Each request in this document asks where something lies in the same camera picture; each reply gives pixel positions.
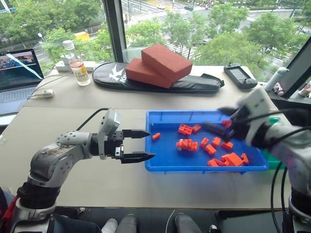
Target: window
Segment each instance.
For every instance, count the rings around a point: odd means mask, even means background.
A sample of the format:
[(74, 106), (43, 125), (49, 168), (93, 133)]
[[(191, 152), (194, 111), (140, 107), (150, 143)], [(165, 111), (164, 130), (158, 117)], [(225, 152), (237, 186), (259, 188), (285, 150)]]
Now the window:
[(122, 0), (128, 48), (162, 44), (194, 65), (240, 63), (258, 81), (286, 67), (311, 35), (311, 2)]
[(84, 61), (113, 61), (101, 0), (4, 0), (0, 3), (0, 53), (33, 48), (45, 75), (73, 40)]

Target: black bag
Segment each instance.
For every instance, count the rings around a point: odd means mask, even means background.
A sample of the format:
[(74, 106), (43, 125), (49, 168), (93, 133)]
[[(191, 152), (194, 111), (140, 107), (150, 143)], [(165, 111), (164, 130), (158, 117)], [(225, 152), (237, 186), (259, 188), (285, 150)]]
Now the black bag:
[(166, 93), (210, 94), (217, 92), (224, 81), (208, 74), (201, 77), (187, 75), (174, 82), (169, 89), (146, 83), (128, 80), (125, 74), (127, 63), (105, 63), (92, 74), (95, 84), (117, 90), (149, 91)]

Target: white tabletop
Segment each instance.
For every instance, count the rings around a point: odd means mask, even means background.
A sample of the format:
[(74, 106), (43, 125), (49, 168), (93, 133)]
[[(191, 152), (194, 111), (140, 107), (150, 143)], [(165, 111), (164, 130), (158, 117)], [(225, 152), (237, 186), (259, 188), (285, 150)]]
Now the white tabletop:
[[(0, 184), (16, 191), (27, 179), (30, 160), (41, 147), (62, 132), (76, 129), (100, 107), (113, 107), (122, 120), (120, 129), (145, 129), (150, 109), (215, 109), (232, 105), (244, 93), (222, 73), (222, 67), (194, 67), (225, 80), (215, 95), (177, 95), (120, 92), (100, 89), (93, 83), (78, 87), (72, 77), (53, 88), (51, 100), (31, 100), (3, 133), (0, 145)], [(125, 106), (122, 99), (131, 100)], [(103, 114), (84, 128), (97, 132)], [(125, 139), (125, 152), (143, 151), (144, 139)], [(240, 173), (151, 173), (144, 163), (122, 165), (98, 157), (78, 162), (57, 199), (58, 205), (98, 207), (154, 207), (207, 209), (268, 209), (274, 171)], [(275, 188), (275, 207), (280, 207), (280, 177)], [(286, 181), (285, 198), (290, 195)]]

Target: black cable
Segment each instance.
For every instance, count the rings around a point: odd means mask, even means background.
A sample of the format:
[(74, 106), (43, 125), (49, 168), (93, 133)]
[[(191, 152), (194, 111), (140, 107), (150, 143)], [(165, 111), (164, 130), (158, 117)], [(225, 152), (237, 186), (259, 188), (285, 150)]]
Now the black cable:
[(83, 122), (77, 129), (76, 131), (79, 131), (80, 129), (82, 129), (83, 126), (85, 126), (85, 124), (87, 124), (89, 122), (89, 120), (91, 120), (96, 114), (98, 114), (101, 111), (107, 111), (109, 108), (100, 108), (97, 111), (95, 111), (88, 119), (85, 120), (85, 122)]
[(286, 109), (282, 109), (280, 111), (266, 113), (266, 114), (262, 114), (262, 115), (259, 115), (259, 116), (254, 116), (254, 117), (240, 119), (240, 120), (233, 120), (232, 123), (235, 123), (235, 124), (248, 123), (248, 122), (251, 122), (252, 120), (257, 120), (257, 119), (260, 119), (260, 118), (263, 118), (263, 117), (268, 117), (268, 116), (271, 116), (271, 115), (276, 115), (276, 114), (280, 114), (280, 113), (286, 113), (286, 112), (290, 112), (290, 111), (303, 111), (303, 112), (305, 112), (306, 123), (309, 121), (309, 112), (306, 109), (286, 108)]
[(280, 141), (284, 140), (285, 138), (288, 138), (288, 137), (290, 137), (290, 136), (292, 136), (292, 135), (294, 135), (296, 133), (299, 133), (299, 132), (302, 132), (302, 131), (305, 131), (305, 130), (311, 130), (311, 126), (302, 127), (302, 128), (300, 128), (298, 130), (294, 130), (294, 131), (292, 131), (290, 133), (287, 133), (287, 134), (283, 135), (282, 137), (278, 137), (276, 139), (273, 139), (272, 142), (270, 144), (268, 144), (267, 146), (265, 146), (265, 147), (272, 147), (275, 144), (279, 143)]
[(287, 167), (284, 168), (284, 172), (282, 176), (282, 183), (281, 183), (281, 204), (282, 204), (283, 214), (286, 214), (285, 202), (284, 202), (284, 185), (285, 185), (286, 172), (287, 172)]
[(276, 171), (274, 173), (273, 179), (272, 179), (272, 185), (271, 185), (271, 199), (270, 199), (270, 207), (271, 207), (271, 214), (272, 214), (272, 219), (274, 222), (274, 225), (276, 227), (277, 233), (281, 233), (280, 228), (278, 227), (277, 221), (276, 221), (276, 214), (274, 212), (274, 203), (273, 203), (273, 196), (274, 196), (274, 185), (276, 183), (276, 176), (278, 174), (278, 171), (280, 170), (282, 166), (282, 162), (280, 162), (276, 168)]

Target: bottle label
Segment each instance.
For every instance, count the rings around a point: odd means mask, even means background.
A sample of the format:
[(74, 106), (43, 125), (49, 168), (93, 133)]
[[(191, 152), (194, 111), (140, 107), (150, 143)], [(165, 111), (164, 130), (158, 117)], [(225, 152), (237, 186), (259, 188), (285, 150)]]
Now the bottle label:
[(74, 69), (72, 71), (79, 82), (85, 82), (89, 79), (86, 67), (84, 65), (80, 69)]

